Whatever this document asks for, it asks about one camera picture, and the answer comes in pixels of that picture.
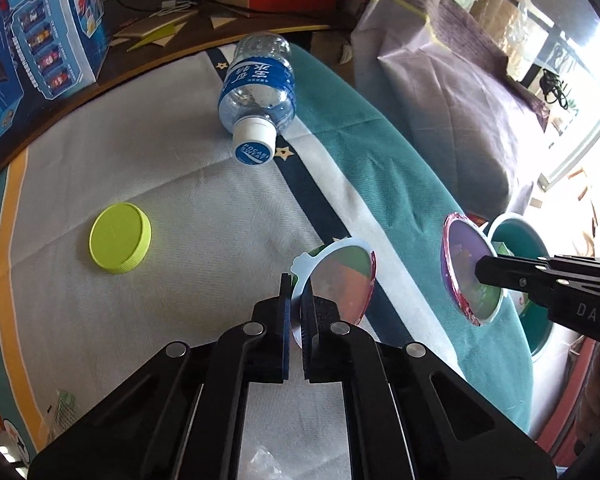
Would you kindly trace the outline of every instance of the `yellow stripe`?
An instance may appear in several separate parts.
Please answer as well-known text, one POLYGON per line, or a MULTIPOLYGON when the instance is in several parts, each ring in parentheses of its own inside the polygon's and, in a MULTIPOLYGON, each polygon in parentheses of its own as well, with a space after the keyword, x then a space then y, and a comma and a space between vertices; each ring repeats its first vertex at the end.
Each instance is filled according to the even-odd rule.
POLYGON ((36 451, 39 451, 46 444, 46 425, 33 397, 22 358, 11 287, 11 239, 27 169, 28 153, 29 150, 24 150, 9 165, 0 212, 0 349, 13 398, 36 451))
MULTIPOLYGON (((380 0, 371 0, 371 1, 376 4, 380 0)), ((393 2, 394 4, 398 4, 401 7, 404 7, 405 9, 407 9, 409 12, 412 12, 413 14, 416 14, 417 16, 421 17, 424 20, 424 26, 427 29, 427 32, 430 34, 431 39, 434 41, 434 43, 437 43, 438 45, 443 46, 448 49, 448 46, 446 46, 444 43, 442 43, 442 41, 440 41, 438 39, 438 37, 436 36, 436 33, 433 30, 433 26, 431 25, 431 18, 429 17, 429 15, 426 12, 419 9, 418 7, 414 7, 409 2, 405 2, 404 0, 389 0, 389 1, 393 2)))

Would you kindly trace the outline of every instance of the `toy box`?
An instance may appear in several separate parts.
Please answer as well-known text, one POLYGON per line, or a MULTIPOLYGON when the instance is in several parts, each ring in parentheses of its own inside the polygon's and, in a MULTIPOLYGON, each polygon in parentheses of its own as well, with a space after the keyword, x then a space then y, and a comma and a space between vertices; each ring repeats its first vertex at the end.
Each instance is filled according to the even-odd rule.
POLYGON ((96 81, 103 13, 102 0, 0 0, 0 142, 49 101, 96 81))

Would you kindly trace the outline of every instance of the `plastic lid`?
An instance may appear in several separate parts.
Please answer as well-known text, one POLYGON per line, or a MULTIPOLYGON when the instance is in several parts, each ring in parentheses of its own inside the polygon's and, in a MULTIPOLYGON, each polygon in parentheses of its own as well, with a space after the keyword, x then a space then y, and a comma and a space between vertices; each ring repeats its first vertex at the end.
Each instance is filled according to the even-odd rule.
POLYGON ((276 151, 276 127, 261 117, 245 117, 234 125, 234 153, 240 162, 257 166, 276 151))
POLYGON ((113 273, 128 272, 144 258, 151 243, 151 224, 135 205, 122 202, 107 207, 89 234, 93 261, 113 273))

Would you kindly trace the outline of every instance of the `table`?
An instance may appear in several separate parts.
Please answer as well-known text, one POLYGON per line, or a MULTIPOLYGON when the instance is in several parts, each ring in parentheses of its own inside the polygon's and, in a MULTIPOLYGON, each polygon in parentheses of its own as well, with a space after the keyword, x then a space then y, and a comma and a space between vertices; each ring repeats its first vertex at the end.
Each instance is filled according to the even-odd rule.
MULTIPOLYGON (((57 390, 88 410, 166 343, 202 344, 246 319, 277 293, 293 257, 349 235, 378 260, 363 326, 396 346, 422 340, 524 428, 522 327, 510 301, 496 322, 473 327, 446 294, 440 233, 459 208, 431 169, 299 48, 299 119, 272 163, 237 164, 216 113, 232 54, 223 46, 186 57, 111 90, 0 174, 0 412, 31 455, 45 445, 42 413, 57 390), (137 269, 114 276, 90 260, 86 237, 97 213, 123 200, 147 213, 154 237, 137 269)), ((295 478, 320 478, 316 463, 340 478, 340 392, 306 384, 298 365, 292 352, 286 394, 253 389, 245 442, 263 443, 295 478)))
POLYGON ((71 95, 46 103, 35 116, 30 117, 27 128, 11 128, 0 138, 0 171, 33 140, 76 108, 104 92, 136 76, 171 61, 190 56, 206 48, 240 40, 251 32, 272 30, 281 34, 290 32, 343 29, 353 30, 355 20, 342 12, 296 16, 289 14, 260 14, 250 18, 237 15, 237 19, 213 29, 209 16, 226 9, 218 4, 204 2, 200 12, 189 18, 183 29, 165 47, 147 45, 127 52, 123 43, 112 47, 98 75, 97 82, 71 95))

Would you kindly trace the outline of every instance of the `plastic bag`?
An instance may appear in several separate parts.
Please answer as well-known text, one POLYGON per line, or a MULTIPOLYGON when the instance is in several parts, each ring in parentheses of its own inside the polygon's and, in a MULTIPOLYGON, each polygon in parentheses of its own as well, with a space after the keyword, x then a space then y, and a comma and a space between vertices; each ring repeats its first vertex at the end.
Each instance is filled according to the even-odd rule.
POLYGON ((253 458, 240 464, 238 480, 291 480, 280 470, 280 464, 264 446, 255 449, 253 458))

